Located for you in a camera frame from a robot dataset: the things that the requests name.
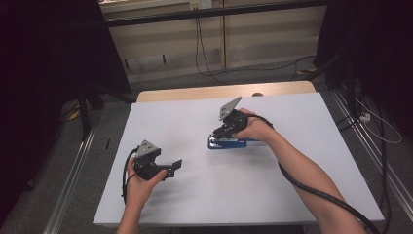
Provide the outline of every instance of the white surface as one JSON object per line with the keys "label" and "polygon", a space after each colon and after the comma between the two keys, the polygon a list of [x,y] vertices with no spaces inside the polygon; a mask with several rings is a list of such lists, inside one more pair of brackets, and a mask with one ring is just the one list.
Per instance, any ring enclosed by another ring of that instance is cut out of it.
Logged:
{"label": "white surface", "polygon": [[[162,148],[158,164],[183,159],[182,168],[155,187],[140,223],[159,226],[285,224],[315,221],[280,172],[267,146],[209,150],[221,125],[219,108],[232,98],[136,103],[119,145],[94,223],[117,226],[124,203],[122,170],[144,139]],[[319,94],[243,97],[253,110],[330,174],[347,202],[382,220],[358,167]]]}

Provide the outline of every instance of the aluminum rail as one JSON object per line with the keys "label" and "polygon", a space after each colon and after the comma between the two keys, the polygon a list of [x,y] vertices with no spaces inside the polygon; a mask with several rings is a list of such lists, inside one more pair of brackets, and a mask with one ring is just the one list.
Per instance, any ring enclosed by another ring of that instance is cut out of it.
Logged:
{"label": "aluminum rail", "polygon": [[222,16],[240,15],[240,14],[248,14],[248,13],[260,13],[260,12],[271,12],[271,11],[280,11],[280,10],[289,10],[289,9],[309,8],[309,7],[325,6],[326,4],[327,4],[327,0],[283,1],[283,2],[277,2],[277,3],[167,13],[167,14],[159,14],[159,15],[144,16],[144,17],[108,19],[107,21],[104,21],[104,22],[79,22],[79,23],[71,23],[67,25],[60,25],[58,28],[68,29],[69,27],[69,28],[76,29],[76,30],[90,29],[90,28],[108,28],[108,27],[119,27],[119,26],[128,26],[128,25],[163,22],[163,21],[189,20],[189,19],[198,19],[198,18],[222,17]]}

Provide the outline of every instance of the hand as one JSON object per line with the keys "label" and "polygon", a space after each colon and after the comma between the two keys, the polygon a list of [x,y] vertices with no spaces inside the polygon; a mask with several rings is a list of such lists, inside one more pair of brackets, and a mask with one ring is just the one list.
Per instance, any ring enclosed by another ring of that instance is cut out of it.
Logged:
{"label": "hand", "polygon": [[[247,109],[241,108],[239,110],[244,114],[255,114],[254,112],[249,111]],[[234,134],[233,138],[249,137],[249,138],[267,142],[270,135],[273,134],[274,132],[275,130],[272,129],[270,126],[268,126],[264,121],[258,118],[255,118],[255,117],[249,117],[248,125],[246,126],[246,128]]]}
{"label": "hand", "polygon": [[[133,168],[134,159],[128,162],[128,177],[135,174]],[[126,206],[132,209],[142,210],[148,201],[153,188],[167,175],[166,170],[158,172],[150,180],[145,180],[138,175],[133,175],[127,184]]]}

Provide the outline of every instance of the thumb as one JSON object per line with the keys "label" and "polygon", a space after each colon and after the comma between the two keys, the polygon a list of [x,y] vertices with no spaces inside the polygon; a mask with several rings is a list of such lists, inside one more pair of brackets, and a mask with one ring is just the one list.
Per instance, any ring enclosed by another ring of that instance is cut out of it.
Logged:
{"label": "thumb", "polygon": [[245,138],[245,132],[244,131],[240,131],[237,133],[232,134],[233,138]]}
{"label": "thumb", "polygon": [[160,181],[162,181],[162,179],[165,178],[165,176],[167,175],[167,170],[161,170],[160,172],[158,172],[155,176],[153,176],[149,182],[151,183],[152,186],[157,185]]}

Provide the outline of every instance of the person's right hand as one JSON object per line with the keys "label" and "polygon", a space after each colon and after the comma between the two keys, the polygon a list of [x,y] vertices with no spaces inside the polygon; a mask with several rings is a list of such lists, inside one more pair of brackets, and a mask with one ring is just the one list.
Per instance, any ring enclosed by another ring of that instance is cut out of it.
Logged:
{"label": "person's right hand", "polygon": [[[244,114],[255,114],[247,109],[241,108],[239,110]],[[274,132],[275,130],[268,126],[264,121],[255,117],[249,117],[246,128],[234,134],[233,138],[249,137],[266,142],[270,135]]]}

